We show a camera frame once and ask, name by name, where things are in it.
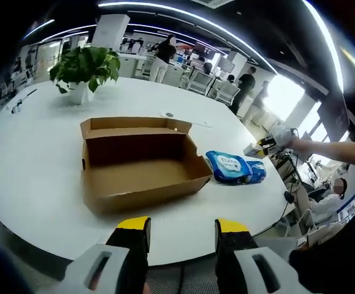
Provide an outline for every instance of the box flap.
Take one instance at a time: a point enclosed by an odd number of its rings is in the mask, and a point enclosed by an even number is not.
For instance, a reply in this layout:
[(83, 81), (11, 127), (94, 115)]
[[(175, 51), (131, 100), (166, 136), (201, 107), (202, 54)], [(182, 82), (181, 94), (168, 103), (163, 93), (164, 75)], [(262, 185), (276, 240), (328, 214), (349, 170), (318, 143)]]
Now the box flap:
[(169, 118), (91, 118), (80, 124), (85, 140), (91, 138), (145, 135), (188, 134), (191, 124)]

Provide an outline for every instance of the desk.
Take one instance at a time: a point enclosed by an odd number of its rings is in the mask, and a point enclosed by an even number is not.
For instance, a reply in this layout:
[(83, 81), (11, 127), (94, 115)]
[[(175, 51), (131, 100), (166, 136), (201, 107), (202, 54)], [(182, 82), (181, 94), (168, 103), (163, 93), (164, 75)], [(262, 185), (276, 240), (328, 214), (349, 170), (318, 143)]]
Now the desk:
[(119, 53), (119, 57), (121, 63), (119, 75), (126, 78), (133, 77), (136, 69), (142, 67), (147, 58), (144, 55), (127, 53)]
[(252, 235), (279, 220), (286, 188), (269, 159), (263, 160), (267, 177), (260, 184), (226, 186), (212, 179), (196, 195), (166, 205), (96, 217), (82, 202), (80, 181), (79, 124), (88, 118), (172, 112), (194, 123), (189, 135), (199, 154), (219, 150), (244, 157), (255, 139), (222, 103), (160, 83), (119, 78), (100, 87), (92, 102), (71, 106), (48, 81), (25, 88), (9, 105), (34, 89), (21, 113), (0, 112), (0, 221), (30, 244), (73, 260), (104, 242), (122, 220), (150, 216), (148, 262), (164, 265), (214, 253), (218, 217), (245, 224)]

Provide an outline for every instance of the window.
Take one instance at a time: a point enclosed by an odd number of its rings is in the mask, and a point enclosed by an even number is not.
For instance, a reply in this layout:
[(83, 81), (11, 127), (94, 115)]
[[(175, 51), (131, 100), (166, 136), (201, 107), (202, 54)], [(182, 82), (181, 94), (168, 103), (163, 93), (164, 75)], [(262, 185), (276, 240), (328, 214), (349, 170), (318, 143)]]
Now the window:
[(315, 127), (315, 125), (320, 120), (320, 117), (318, 115), (318, 109), (320, 105), (322, 105), (322, 102), (315, 103), (315, 105), (312, 107), (308, 115), (305, 117), (305, 119), (298, 127), (300, 136), (302, 136), (304, 132), (310, 133), (313, 127)]
[(305, 90), (292, 80), (276, 75), (269, 84), (269, 96), (263, 101), (265, 107), (282, 121), (291, 114)]
[(327, 130), (324, 124), (320, 124), (318, 128), (313, 132), (311, 138), (313, 141), (322, 142), (327, 137)]
[(345, 142), (348, 138), (349, 138), (349, 132), (346, 131), (346, 132), (343, 134), (342, 138), (339, 140), (339, 142)]

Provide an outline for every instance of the blue package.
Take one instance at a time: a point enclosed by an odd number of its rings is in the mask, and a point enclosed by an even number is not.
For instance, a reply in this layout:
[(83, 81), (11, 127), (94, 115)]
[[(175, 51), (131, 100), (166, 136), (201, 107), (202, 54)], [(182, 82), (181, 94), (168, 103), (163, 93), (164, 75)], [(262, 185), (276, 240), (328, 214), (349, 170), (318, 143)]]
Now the blue package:
[(252, 168), (240, 156), (224, 152), (206, 153), (217, 181), (229, 184), (245, 184), (253, 175)]
[(261, 161), (247, 161), (247, 164), (252, 169), (252, 176), (248, 177), (247, 184), (257, 184), (264, 180), (267, 176), (264, 164)]

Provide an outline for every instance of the cardboard box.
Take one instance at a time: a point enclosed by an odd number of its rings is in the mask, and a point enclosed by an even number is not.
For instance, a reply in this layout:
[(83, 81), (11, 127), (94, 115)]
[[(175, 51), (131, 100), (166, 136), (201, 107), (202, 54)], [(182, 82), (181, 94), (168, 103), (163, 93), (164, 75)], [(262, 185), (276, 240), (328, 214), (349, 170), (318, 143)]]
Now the cardboard box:
[(195, 194), (212, 171), (167, 118), (92, 118), (81, 123), (84, 202), (96, 214), (142, 208)]

